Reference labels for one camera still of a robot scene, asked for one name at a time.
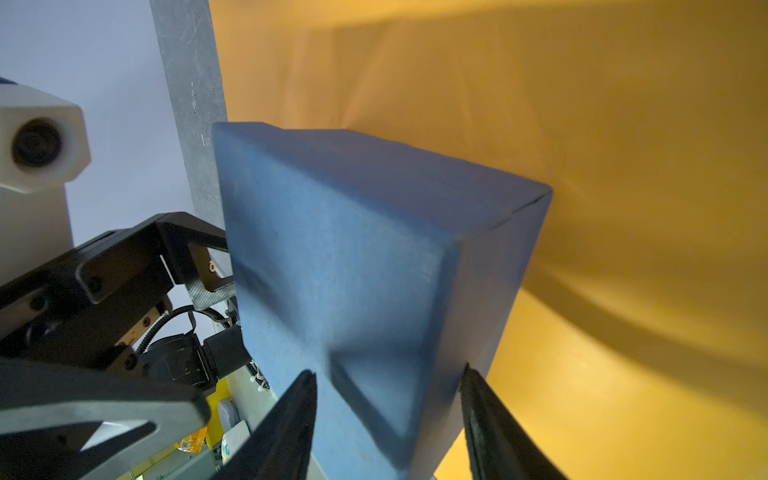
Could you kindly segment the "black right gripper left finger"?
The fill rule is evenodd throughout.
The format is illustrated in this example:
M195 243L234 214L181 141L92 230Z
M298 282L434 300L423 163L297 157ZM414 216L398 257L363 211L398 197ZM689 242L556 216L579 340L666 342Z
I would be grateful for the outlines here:
M317 413L316 374L302 371L216 479L305 480Z

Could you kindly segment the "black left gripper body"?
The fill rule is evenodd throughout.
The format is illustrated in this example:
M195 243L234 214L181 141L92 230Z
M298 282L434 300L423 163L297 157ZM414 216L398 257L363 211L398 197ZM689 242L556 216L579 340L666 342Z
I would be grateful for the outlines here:
M157 215L1 288L4 359L116 370L212 390L247 365L235 295L197 310L164 262Z

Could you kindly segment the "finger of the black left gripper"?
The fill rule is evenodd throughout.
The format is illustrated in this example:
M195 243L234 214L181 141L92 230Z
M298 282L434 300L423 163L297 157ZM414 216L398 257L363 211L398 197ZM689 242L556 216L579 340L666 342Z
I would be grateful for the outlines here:
M211 250L227 253L225 232L186 212L162 214L157 220L162 256L175 284L183 285L197 310L235 295L232 276L221 277Z
M4 359L1 476L115 479L210 418L191 386Z

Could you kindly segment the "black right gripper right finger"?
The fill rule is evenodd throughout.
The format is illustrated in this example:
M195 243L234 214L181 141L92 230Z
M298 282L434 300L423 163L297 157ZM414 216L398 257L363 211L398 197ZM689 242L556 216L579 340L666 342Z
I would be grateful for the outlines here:
M563 479L485 378L466 366L460 382L465 440L474 479Z

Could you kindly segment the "orange wrapping paper sheet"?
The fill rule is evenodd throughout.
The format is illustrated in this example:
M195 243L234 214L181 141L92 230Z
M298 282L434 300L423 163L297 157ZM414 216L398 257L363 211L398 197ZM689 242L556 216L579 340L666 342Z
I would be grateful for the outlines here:
M231 120L553 188L489 381L568 477L766 477L765 2L210 10Z

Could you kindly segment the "blue gift box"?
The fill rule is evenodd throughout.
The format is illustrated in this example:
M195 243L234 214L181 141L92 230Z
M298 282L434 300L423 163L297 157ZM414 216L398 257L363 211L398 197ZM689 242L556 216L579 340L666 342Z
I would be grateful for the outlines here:
M212 129L247 350L277 395L315 373L330 479L429 479L487 374L553 197L350 130Z

